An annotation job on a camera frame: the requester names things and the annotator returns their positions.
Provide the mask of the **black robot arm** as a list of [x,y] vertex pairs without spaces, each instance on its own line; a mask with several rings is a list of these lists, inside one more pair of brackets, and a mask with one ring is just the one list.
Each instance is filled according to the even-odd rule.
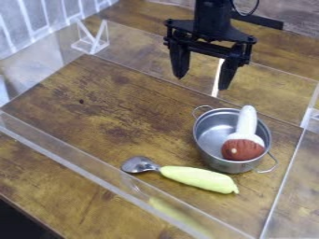
[[231,24],[233,0],[196,0],[195,18],[164,22],[164,45],[169,49],[172,71],[183,78],[189,69],[191,53],[221,58],[217,88],[227,90],[236,69],[251,61],[256,38]]

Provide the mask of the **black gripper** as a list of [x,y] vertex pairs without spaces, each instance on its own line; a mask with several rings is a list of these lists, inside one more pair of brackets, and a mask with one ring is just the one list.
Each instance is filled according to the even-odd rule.
[[169,58],[173,75],[181,79],[189,69],[191,51],[223,58],[220,66],[217,89],[227,90],[239,67],[248,64],[256,38],[241,33],[232,25],[217,35],[200,34],[191,20],[164,21],[167,35],[163,45],[169,48]]

